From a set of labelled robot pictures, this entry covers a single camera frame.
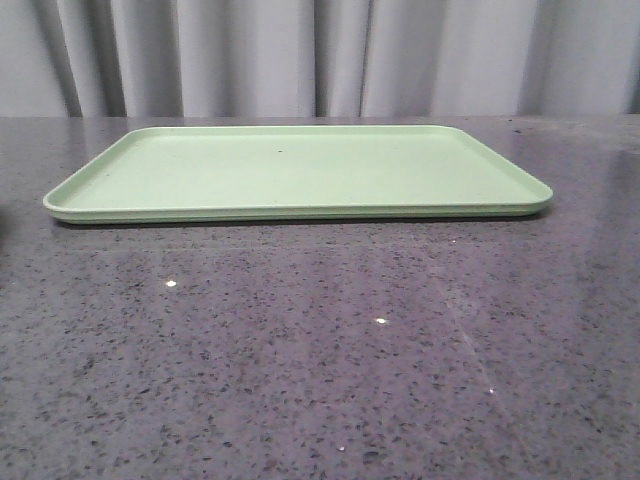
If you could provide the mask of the light green rectangular tray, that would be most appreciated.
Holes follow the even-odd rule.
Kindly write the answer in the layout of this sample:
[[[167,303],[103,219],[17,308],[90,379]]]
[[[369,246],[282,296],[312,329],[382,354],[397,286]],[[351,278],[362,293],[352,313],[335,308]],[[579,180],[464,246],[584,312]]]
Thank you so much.
[[[438,125],[149,127],[51,190],[75,224],[526,216],[550,187]]]

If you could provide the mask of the grey pleated curtain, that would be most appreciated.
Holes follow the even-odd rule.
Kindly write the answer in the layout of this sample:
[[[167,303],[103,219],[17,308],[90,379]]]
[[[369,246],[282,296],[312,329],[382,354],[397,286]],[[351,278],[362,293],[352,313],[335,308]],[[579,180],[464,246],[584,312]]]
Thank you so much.
[[[635,1],[5,1],[7,117],[639,109]]]

